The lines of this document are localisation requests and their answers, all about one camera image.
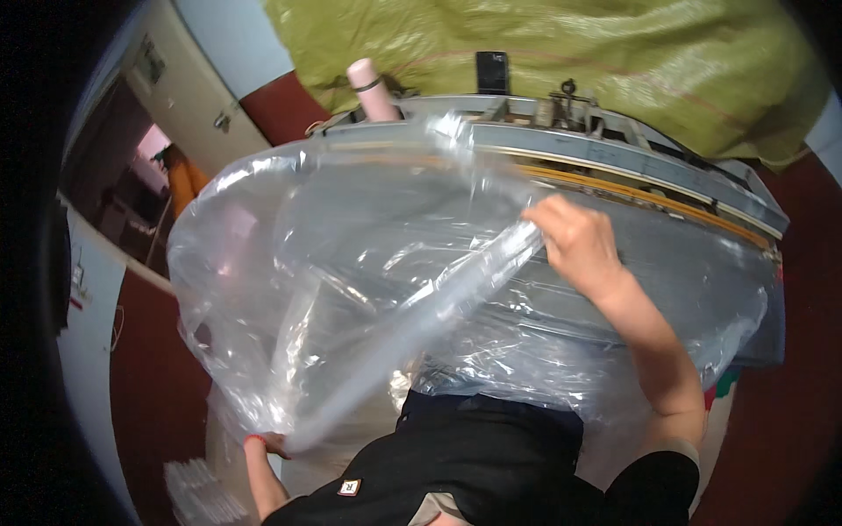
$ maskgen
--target wrist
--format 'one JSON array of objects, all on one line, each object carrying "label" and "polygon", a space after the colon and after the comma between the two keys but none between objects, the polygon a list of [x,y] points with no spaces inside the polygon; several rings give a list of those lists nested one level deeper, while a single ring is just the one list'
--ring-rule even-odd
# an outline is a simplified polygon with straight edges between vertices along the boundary
[{"label": "wrist", "polygon": [[266,440],[258,434],[250,434],[242,440],[242,448],[246,453],[250,451],[266,453]]},{"label": "wrist", "polygon": [[589,295],[588,299],[597,309],[605,312],[626,302],[629,296],[639,288],[637,279],[629,272],[628,268],[620,266],[614,275],[603,282],[600,291]]}]

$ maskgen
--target doorway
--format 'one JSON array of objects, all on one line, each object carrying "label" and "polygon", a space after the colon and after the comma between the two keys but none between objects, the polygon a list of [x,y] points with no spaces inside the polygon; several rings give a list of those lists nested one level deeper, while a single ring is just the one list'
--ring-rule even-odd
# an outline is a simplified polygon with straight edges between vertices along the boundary
[{"label": "doorway", "polygon": [[175,215],[167,149],[178,150],[118,76],[68,152],[59,190],[103,236],[169,279]]}]

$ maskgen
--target person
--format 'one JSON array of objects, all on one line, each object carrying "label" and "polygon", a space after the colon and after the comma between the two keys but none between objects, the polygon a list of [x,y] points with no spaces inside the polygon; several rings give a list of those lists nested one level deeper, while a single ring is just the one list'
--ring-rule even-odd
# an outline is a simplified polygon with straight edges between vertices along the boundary
[{"label": "person", "polygon": [[285,456],[282,435],[246,438],[263,524],[689,522],[705,422],[695,366],[621,264],[607,215],[553,195],[523,217],[542,229],[550,265],[627,344],[652,406],[637,460],[602,492],[574,475],[584,425],[572,411],[410,391],[395,432],[365,446],[338,479],[306,497],[291,500],[269,467],[267,453]]}]

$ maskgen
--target door handle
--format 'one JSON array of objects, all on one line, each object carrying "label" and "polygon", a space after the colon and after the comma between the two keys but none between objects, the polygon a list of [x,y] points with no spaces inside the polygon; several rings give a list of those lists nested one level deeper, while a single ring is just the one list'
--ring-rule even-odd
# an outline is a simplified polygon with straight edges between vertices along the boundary
[{"label": "door handle", "polygon": [[213,121],[213,127],[222,130],[222,133],[228,133],[228,128],[231,126],[231,117],[225,114],[224,111],[219,112],[219,116]]}]

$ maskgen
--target green object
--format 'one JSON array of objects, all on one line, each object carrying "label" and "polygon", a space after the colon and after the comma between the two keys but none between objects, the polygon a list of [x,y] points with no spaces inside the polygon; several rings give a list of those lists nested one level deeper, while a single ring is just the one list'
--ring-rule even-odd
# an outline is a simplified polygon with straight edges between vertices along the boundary
[{"label": "green object", "polygon": [[725,369],[725,372],[722,373],[722,378],[717,382],[716,398],[723,398],[731,392],[731,384],[739,379],[740,372],[741,369],[739,368]]},{"label": "green object", "polygon": [[371,57],[421,94],[475,93],[474,53],[509,54],[513,95],[575,78],[703,157],[786,165],[829,95],[817,57],[769,0],[264,0],[305,89],[357,102],[345,68]]}]

